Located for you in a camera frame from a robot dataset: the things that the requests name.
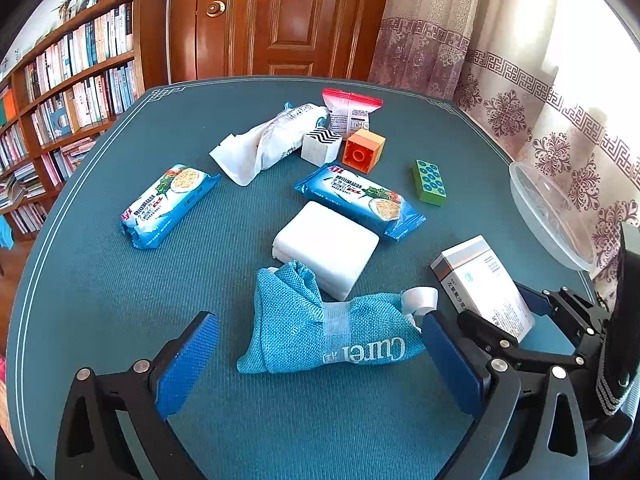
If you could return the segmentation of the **white square soap block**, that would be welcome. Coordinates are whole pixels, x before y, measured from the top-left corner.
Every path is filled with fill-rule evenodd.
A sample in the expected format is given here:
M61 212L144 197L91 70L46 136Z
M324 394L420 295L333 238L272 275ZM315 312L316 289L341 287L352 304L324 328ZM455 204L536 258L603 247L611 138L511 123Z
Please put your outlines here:
M336 211L308 202L276 235L273 258L298 261L314 272L320 289L345 301L380 237Z

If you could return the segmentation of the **brass door knob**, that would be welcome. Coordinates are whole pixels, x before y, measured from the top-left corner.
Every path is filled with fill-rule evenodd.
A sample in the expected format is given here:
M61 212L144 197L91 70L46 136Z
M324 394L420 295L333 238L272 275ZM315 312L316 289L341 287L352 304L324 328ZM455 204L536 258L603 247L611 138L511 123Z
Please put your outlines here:
M214 0L213 2L209 3L209 5L206 8L206 15L209 18L218 18L218 16L221 16L222 14L224 14L224 12L226 12L227 6L226 3L222 0Z

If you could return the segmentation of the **white medicine box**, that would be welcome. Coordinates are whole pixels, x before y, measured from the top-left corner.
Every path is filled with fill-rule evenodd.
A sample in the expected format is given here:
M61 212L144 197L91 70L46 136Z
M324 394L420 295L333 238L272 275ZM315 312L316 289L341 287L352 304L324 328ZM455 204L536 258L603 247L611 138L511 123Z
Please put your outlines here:
M431 269L458 312L473 311L518 342L534 328L532 312L481 235L443 250Z

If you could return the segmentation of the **green blue dotted block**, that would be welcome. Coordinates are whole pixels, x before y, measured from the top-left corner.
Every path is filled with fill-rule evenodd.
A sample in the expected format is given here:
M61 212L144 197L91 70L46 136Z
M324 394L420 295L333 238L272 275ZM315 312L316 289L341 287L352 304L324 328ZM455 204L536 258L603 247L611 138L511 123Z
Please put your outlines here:
M442 206L446 202L447 194L439 168L431 162L417 159L412 171L418 199L423 203Z

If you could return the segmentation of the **blue cracker pack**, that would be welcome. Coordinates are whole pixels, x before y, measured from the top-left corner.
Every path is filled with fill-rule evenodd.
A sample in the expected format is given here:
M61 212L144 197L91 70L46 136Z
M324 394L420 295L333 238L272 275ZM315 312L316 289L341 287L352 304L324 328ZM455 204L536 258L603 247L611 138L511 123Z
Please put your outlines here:
M404 196L339 164L328 162L294 188L386 240L398 242L426 222Z
M159 248L172 229L220 180L220 174L208 174L181 164L172 166L122 213L122 232L134 248Z

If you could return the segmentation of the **wooden bookshelf with books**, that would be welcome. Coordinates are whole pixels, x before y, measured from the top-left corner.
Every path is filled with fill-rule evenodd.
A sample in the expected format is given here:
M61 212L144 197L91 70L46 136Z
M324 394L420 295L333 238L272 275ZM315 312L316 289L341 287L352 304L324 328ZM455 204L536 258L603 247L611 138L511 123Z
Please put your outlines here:
M1 81L1 217L32 240L96 140L168 81L168 0L103 0Z

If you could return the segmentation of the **blue Curel cloth pouch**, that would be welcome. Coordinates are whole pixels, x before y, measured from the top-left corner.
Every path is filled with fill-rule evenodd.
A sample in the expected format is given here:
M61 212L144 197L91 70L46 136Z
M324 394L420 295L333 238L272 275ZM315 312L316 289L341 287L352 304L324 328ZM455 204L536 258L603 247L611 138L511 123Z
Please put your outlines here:
M412 359L425 350L422 320L437 304L433 287L326 302L316 274L303 263L262 269L256 276L253 333L236 369L283 374Z

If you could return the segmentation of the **purple patterned curtain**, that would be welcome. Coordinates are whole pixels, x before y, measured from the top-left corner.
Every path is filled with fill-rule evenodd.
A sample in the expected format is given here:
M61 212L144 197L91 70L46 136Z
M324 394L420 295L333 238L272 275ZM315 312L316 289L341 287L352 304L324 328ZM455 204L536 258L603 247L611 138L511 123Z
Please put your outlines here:
M386 0L369 78L455 102L559 185L614 302L639 220L639 50L604 0Z

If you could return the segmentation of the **teal table mat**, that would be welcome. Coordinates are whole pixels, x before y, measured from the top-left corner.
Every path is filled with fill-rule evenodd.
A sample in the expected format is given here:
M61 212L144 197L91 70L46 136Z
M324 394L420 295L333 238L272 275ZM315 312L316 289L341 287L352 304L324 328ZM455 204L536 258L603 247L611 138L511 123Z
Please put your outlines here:
M209 479L431 479L470 419L426 352L386 366L340 364L283 375L238 373L253 325L256 273L277 266L271 244L305 205L295 183L314 170L282 159L246 188L209 157L229 133L283 104L322 103L337 87L384 103L371 128L386 137L369 178L403 195L427 222L381 240L349 297L438 286L430 263L483 235L514 281L566 286L593 299L588 274L555 261L515 208L508 161L452 104L347 81L256 77L145 92L64 185L37 236L15 296L8 337L8 404L18 456L54 475L64 404L78 368L121 372L177 337L201 310L220 343L178 415L169 419ZM411 166L439 166L442 207L416 199ZM222 179L160 244L137 250L120 215L165 170Z

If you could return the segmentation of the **white plastic refill bag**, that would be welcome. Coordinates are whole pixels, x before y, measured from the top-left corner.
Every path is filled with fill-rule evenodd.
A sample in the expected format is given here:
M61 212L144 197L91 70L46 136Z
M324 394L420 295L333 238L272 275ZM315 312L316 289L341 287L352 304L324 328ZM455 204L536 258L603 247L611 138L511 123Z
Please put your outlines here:
M325 106L312 103L293 106L286 102L283 110L268 122L246 133L229 134L209 156L235 184L247 186L262 171L298 150L307 133L328 123L329 114Z

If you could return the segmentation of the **red white snack packet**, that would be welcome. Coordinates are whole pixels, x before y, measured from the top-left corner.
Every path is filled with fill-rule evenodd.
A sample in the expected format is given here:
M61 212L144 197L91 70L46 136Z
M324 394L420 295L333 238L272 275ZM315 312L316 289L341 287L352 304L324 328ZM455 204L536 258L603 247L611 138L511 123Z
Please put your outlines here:
M331 129L348 139L360 129L370 129L370 114L379 110L384 101L372 96L338 89L322 90L324 105L330 111Z

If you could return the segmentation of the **clear plastic round bin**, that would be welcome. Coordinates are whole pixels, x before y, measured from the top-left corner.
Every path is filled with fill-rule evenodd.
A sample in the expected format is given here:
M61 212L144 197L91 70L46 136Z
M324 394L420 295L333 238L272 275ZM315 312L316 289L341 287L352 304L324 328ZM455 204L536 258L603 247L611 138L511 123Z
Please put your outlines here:
M591 235L565 193L526 162L511 162L509 174L514 204L536 240L563 266L592 272L596 250Z

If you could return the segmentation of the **orange yellow toy brick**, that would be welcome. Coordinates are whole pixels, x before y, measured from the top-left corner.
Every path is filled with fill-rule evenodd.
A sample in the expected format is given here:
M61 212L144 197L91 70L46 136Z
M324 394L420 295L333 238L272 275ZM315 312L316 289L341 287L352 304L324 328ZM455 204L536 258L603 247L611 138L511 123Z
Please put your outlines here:
M342 163L368 174L381 158L386 139L367 129L359 129L347 140Z

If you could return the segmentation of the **brown wooden door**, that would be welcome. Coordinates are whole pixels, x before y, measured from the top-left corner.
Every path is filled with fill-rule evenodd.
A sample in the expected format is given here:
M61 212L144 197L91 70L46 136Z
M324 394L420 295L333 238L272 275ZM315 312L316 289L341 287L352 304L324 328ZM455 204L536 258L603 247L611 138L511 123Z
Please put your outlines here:
M174 81L244 75L365 80L386 0L170 0Z

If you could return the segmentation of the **zigzag pattern white cube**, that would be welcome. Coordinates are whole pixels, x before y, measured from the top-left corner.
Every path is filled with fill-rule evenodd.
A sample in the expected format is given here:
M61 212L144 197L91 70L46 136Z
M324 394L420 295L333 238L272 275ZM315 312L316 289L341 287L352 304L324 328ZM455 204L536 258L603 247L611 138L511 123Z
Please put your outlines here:
M337 159L342 141L343 137L329 128L314 129L304 135L300 157L321 167Z

